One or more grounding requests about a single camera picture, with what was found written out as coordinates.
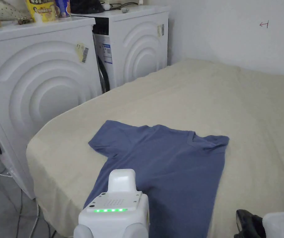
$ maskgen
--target red arrow mark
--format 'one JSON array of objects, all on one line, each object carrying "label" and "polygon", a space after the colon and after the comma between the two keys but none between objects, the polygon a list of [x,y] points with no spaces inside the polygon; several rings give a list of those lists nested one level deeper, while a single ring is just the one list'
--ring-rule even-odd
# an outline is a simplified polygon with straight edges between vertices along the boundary
[{"label": "red arrow mark", "polygon": [[266,28],[268,28],[269,27],[269,21],[268,21],[268,23],[264,23],[264,24],[263,24],[263,22],[261,22],[260,26],[263,26],[263,25],[266,25]]}]

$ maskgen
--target can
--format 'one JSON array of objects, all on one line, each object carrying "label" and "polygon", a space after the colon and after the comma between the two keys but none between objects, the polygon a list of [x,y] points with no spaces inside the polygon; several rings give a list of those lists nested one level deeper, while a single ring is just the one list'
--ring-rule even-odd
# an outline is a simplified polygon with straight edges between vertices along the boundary
[{"label": "can", "polygon": [[26,0],[26,4],[35,22],[50,22],[57,19],[54,0]]},{"label": "can", "polygon": [[56,0],[56,12],[59,17],[70,17],[70,0]]}]

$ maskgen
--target barcode sticker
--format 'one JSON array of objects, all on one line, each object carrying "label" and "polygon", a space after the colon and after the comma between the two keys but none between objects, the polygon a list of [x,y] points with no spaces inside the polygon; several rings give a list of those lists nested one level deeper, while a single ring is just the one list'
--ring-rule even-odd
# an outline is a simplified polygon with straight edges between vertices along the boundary
[{"label": "barcode sticker", "polygon": [[109,45],[109,44],[102,44],[102,46],[103,46],[104,62],[112,64],[111,45]]},{"label": "barcode sticker", "polygon": [[83,51],[83,61],[82,61],[83,63],[86,63],[88,51],[89,51],[89,48],[85,48],[85,50]]},{"label": "barcode sticker", "polygon": [[82,62],[82,63],[86,63],[89,48],[85,47],[85,45],[83,43],[78,43],[76,45],[76,52],[77,52],[77,55],[79,57],[79,61]]}]

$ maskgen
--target mattress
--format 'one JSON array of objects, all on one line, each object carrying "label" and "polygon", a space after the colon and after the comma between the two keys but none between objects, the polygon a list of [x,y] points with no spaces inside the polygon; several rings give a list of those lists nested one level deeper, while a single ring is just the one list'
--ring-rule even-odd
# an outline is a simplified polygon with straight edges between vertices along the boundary
[{"label": "mattress", "polygon": [[106,161],[88,145],[106,120],[230,137],[208,237],[233,237],[237,209],[284,211],[284,76],[186,60],[67,111],[31,140],[37,201],[61,235],[72,236]]}]

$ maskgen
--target washing machine top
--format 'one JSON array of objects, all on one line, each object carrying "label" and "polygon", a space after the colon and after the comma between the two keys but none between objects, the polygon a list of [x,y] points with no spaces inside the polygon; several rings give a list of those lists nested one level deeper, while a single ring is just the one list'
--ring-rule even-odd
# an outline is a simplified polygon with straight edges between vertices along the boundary
[{"label": "washing machine top", "polygon": [[2,26],[0,27],[0,41],[94,24],[94,18],[75,16],[59,18],[57,21],[42,24],[29,23],[18,25],[15,21],[2,22]]},{"label": "washing machine top", "polygon": [[105,17],[109,18],[112,22],[122,21],[130,18],[152,15],[162,12],[170,11],[170,6],[128,6],[128,13],[122,13],[121,10],[105,11],[96,14],[72,14],[74,16],[85,16],[85,17]]}]

